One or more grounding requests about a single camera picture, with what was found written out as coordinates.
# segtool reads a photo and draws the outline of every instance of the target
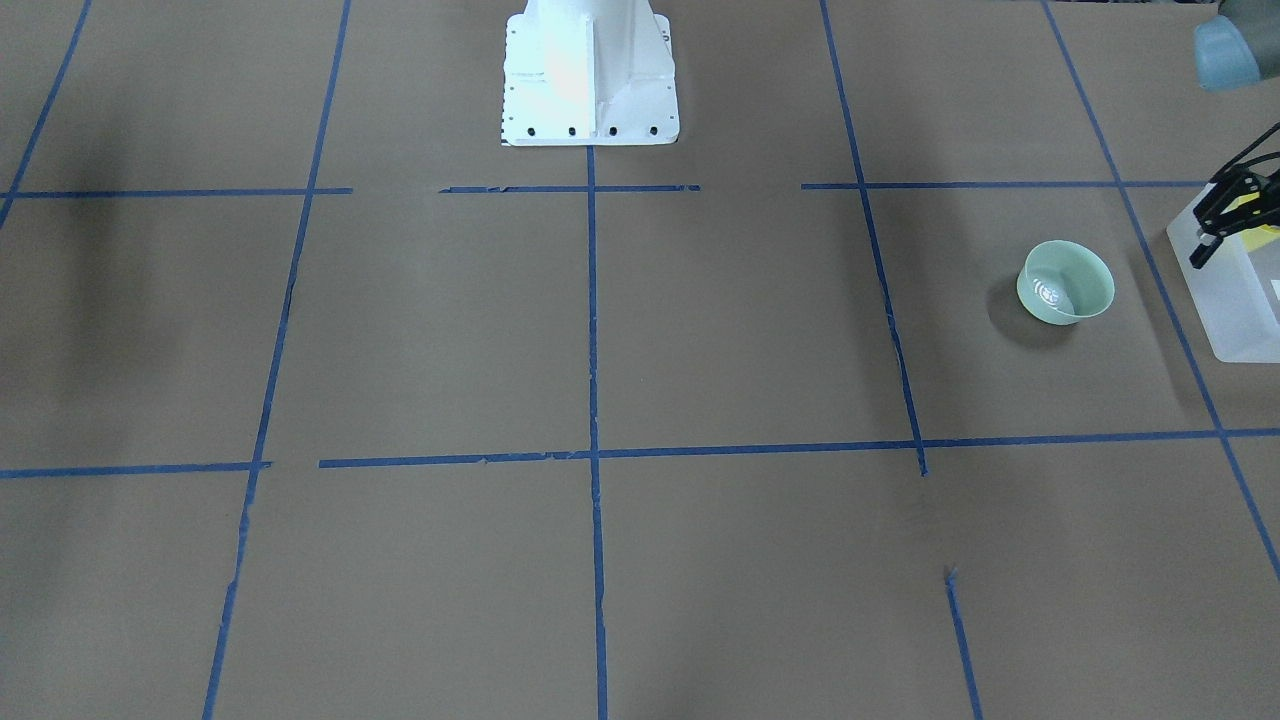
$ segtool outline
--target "blue tape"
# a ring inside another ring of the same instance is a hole
[[[1280,428],[1242,428],[1226,430],[1226,437],[1280,437]]]
[[[120,475],[179,475],[184,473],[242,473],[270,468],[270,462],[196,462],[173,465],[104,465],[87,468],[22,468],[0,470],[0,480],[29,478],[96,478]]]
[[[1018,445],[1085,445],[1106,442],[1157,442],[1171,439],[1211,439],[1217,430],[1169,430],[1149,433],[1091,433],[1079,436],[1023,436],[983,438],[925,439],[925,447],[998,447]]]
[[[1132,181],[1124,187],[1203,187],[1204,181]],[[800,190],[1009,190],[1117,187],[1115,181],[806,182]]]
[[[700,192],[700,184],[503,184],[503,186],[452,186],[440,195],[506,195],[520,192]]]
[[[591,556],[595,566],[595,707],[609,717],[609,670],[604,628],[604,523],[600,512],[599,284],[596,279],[595,147],[586,149],[588,374],[590,377]]]
[[[700,184],[600,184],[595,192],[700,192]]]
[[[302,197],[312,195],[351,195],[351,187],[317,187],[308,191],[305,187],[228,187],[210,190],[77,190],[77,191],[36,191],[18,192],[18,200],[111,200],[127,197]]]
[[[600,457],[617,460],[623,457],[698,457],[713,455],[787,455],[803,452],[859,452],[872,450],[913,450],[915,441],[868,441],[868,442],[814,442],[796,445],[722,445],[700,447],[635,447],[602,450]]]
[[[298,233],[293,242],[293,258],[289,261],[289,279],[284,290],[284,304],[280,309],[280,322],[275,332],[275,348],[271,354],[271,370],[266,379],[266,392],[262,397],[262,416],[259,421],[257,439],[253,445],[255,464],[262,460],[266,447],[266,430],[271,421],[271,404],[275,401],[275,387],[280,373],[280,360],[284,355],[284,338],[289,331],[289,311],[293,305],[293,288],[298,281],[298,263],[302,259],[302,247],[306,242],[307,224],[311,219],[311,204],[315,197],[316,179],[320,176],[320,159],[324,155],[325,135],[329,129],[329,113],[333,109],[333,96],[338,87],[338,69],[342,67],[342,50],[347,37],[347,22],[351,18],[351,0],[343,0],[342,19],[338,22],[338,41],[333,50],[333,64],[329,68],[329,85],[325,88],[324,105],[320,111],[320,127],[316,131],[315,150],[311,154],[311,172],[307,176],[307,192],[302,201],[302,215],[298,219]],[[209,688],[205,692],[205,707],[202,720],[212,720],[214,707],[218,703],[218,688],[221,682],[223,660],[227,655],[227,638],[230,634],[232,615],[236,609],[236,593],[239,587],[241,569],[244,564],[244,548],[248,539],[250,509],[257,495],[257,479],[260,469],[255,466],[250,470],[248,482],[244,488],[244,505],[241,509],[239,537],[236,543],[236,570],[232,582],[227,585],[227,596],[223,600],[221,624],[218,629],[218,644],[214,648],[214,662],[209,670]]]
[[[973,674],[973,660],[969,657],[969,638],[964,632],[964,618],[960,616],[960,600],[956,597],[956,569],[947,571],[947,605],[951,606],[951,624],[956,630],[956,644],[960,647],[960,664],[964,666],[964,683],[969,688],[969,705],[973,707],[973,720],[982,720],[982,698],[978,697],[978,680]]]
[[[477,465],[485,462],[545,462],[548,460],[588,460],[586,450],[554,452],[495,452],[481,455],[417,455],[403,457],[339,457],[321,460],[321,470],[339,468],[406,468],[413,465]]]
[[[1257,428],[1229,430],[1238,437],[1280,437],[1280,428]],[[1155,430],[1142,433],[1089,433],[1059,436],[1007,436],[970,438],[933,438],[922,441],[928,448],[946,447],[1006,447],[1036,445],[1097,445],[1114,442],[1162,442],[1213,439],[1217,430]],[[778,445],[712,445],[685,447],[622,447],[596,450],[602,460],[622,460],[636,457],[699,457],[717,455],[788,455],[806,452],[869,452],[884,450],[914,450],[914,439],[859,441],[859,442],[813,442]],[[399,457],[351,457],[321,460],[321,469],[339,468],[398,468],[407,465],[468,465],[476,462],[545,462],[557,460],[589,460],[591,450],[561,450],[550,452],[506,452],[476,455],[420,455]]]
[[[1262,541],[1262,550],[1267,553],[1267,560],[1271,562],[1271,571],[1275,574],[1276,580],[1280,580],[1280,556],[1276,555],[1276,546],[1271,541],[1271,533],[1267,530],[1267,524],[1262,520],[1262,512],[1258,510],[1258,503],[1253,500],[1253,491],[1249,489],[1249,483],[1244,479],[1244,471],[1240,469],[1240,461],[1235,457],[1235,451],[1231,448],[1231,442],[1226,439],[1226,434],[1219,438],[1222,443],[1222,451],[1226,452],[1226,461],[1231,465],[1231,475],[1235,477],[1235,484],[1240,488],[1240,496],[1244,497],[1244,506],[1249,510],[1249,519],[1253,520],[1253,529],[1258,532],[1258,538]]]
[[[1208,411],[1210,420],[1213,423],[1213,429],[1217,432],[1219,439],[1222,445],[1222,452],[1226,454],[1226,460],[1231,466],[1231,474],[1235,477],[1236,486],[1240,488],[1240,495],[1244,497],[1244,503],[1253,520],[1253,527],[1258,532],[1258,538],[1262,541],[1262,547],[1267,553],[1267,560],[1271,562],[1271,570],[1276,579],[1280,580],[1280,559],[1276,556],[1275,543],[1271,542],[1271,533],[1267,532],[1266,523],[1263,523],[1262,515],[1258,512],[1257,503],[1253,500],[1253,492],[1249,489],[1249,483],[1245,480],[1244,473],[1240,470],[1240,464],[1235,457],[1235,450],[1231,447],[1230,433],[1228,433],[1228,430],[1222,427],[1222,420],[1217,414],[1213,397],[1210,395],[1208,384],[1204,382],[1204,375],[1201,373],[1199,364],[1196,361],[1196,354],[1192,351],[1192,345],[1187,340],[1187,333],[1183,331],[1183,323],[1178,318],[1174,302],[1169,297],[1169,290],[1165,287],[1165,279],[1160,274],[1160,268],[1156,266],[1156,258],[1151,252],[1151,246],[1147,243],[1146,233],[1142,232],[1142,223],[1138,222],[1138,213],[1134,210],[1133,201],[1129,199],[1129,191],[1125,188],[1124,182],[1121,182],[1120,168],[1116,165],[1115,158],[1111,154],[1111,146],[1107,145],[1107,138],[1102,133],[1102,126],[1098,123],[1098,117],[1093,111],[1093,104],[1089,102],[1089,96],[1084,92],[1084,83],[1080,81],[1080,73],[1076,72],[1075,63],[1071,60],[1071,53],[1066,47],[1066,40],[1062,37],[1062,31],[1057,26],[1057,19],[1053,17],[1053,10],[1050,8],[1048,0],[1041,0],[1041,9],[1044,12],[1046,19],[1048,19],[1050,28],[1053,31],[1053,38],[1057,41],[1059,49],[1062,51],[1062,59],[1066,60],[1066,68],[1071,74],[1071,82],[1075,83],[1075,91],[1080,95],[1080,102],[1084,105],[1085,114],[1089,117],[1089,123],[1093,126],[1093,133],[1097,136],[1098,145],[1102,147],[1102,155],[1106,158],[1107,167],[1111,168],[1111,174],[1116,179],[1120,197],[1124,200],[1125,211],[1129,214],[1129,223],[1133,225],[1134,234],[1138,236],[1138,243],[1142,246],[1142,254],[1147,259],[1147,266],[1151,269],[1151,274],[1156,281],[1156,290],[1160,291],[1160,299],[1165,304],[1165,311],[1169,313],[1169,319],[1174,325],[1178,342],[1183,347],[1183,354],[1187,356],[1188,365],[1190,365],[1192,375],[1196,378],[1196,386],[1199,388],[1201,397],[1204,401],[1204,409]]]
[[[827,10],[827,0],[818,0],[822,6],[822,23],[827,31],[827,49],[831,53],[831,68],[836,74],[836,90],[840,92],[840,108],[845,114],[845,132],[849,135],[849,151],[854,159],[854,174],[858,176],[859,193],[863,200],[863,215],[867,218],[867,234],[872,245],[872,256],[876,260],[876,275],[879,278],[881,293],[884,297],[884,316],[888,322],[890,337],[893,341],[893,352],[897,355],[897,370],[902,383],[902,401],[906,404],[906,416],[911,423],[911,437],[915,439],[916,460],[920,464],[920,474],[929,474],[929,464],[924,456],[924,443],[920,439],[920,421],[915,414],[915,400],[911,396],[911,378],[906,372],[906,355],[902,352],[902,338],[897,333],[897,320],[893,315],[893,297],[888,288],[888,277],[884,273],[884,259],[881,255],[879,237],[876,232],[876,218],[872,214],[872,200],[867,192],[867,176],[863,173],[863,159],[858,151],[858,135],[854,132],[854,117],[849,110],[849,96],[845,94],[845,76],[840,69],[840,55],[836,53],[836,36],[831,29],[831,13]]]
[[[14,173],[13,182],[9,184],[9,193],[4,199],[4,205],[0,205],[0,228],[9,219],[9,210],[13,209],[14,196],[18,193],[18,188],[22,187],[22,178],[27,174],[27,168],[31,165],[31,156],[36,152],[40,133],[45,131],[45,123],[49,122],[49,113],[54,109],[54,100],[58,99],[58,91],[61,90],[63,81],[67,78],[67,68],[72,64],[72,56],[76,55],[76,47],[79,45],[79,36],[84,29],[84,20],[88,19],[88,9],[92,5],[93,0],[84,0],[84,5],[81,6],[79,18],[76,20],[76,29],[72,31],[72,40],[67,45],[67,53],[63,55],[63,64],[58,67],[58,74],[54,76],[54,86],[49,88],[49,96],[45,97],[45,106],[40,109],[40,115],[36,118],[36,127],[32,128],[31,137],[27,138],[27,149],[22,152],[18,172]]]
[[[504,195],[520,192],[586,192],[584,184],[530,184],[530,186],[454,186],[440,195]]]

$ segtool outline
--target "yellow label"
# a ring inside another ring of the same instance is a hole
[[[1226,206],[1226,211],[1230,213],[1245,202],[1253,202],[1258,199],[1258,193],[1253,192],[1249,195],[1242,195],[1235,199],[1234,202]],[[1258,225],[1256,228],[1249,228],[1247,231],[1240,231],[1236,233],[1240,236],[1240,242],[1244,243],[1245,252],[1253,252],[1254,250],[1271,245],[1277,238],[1280,238],[1280,228],[1275,225]]]

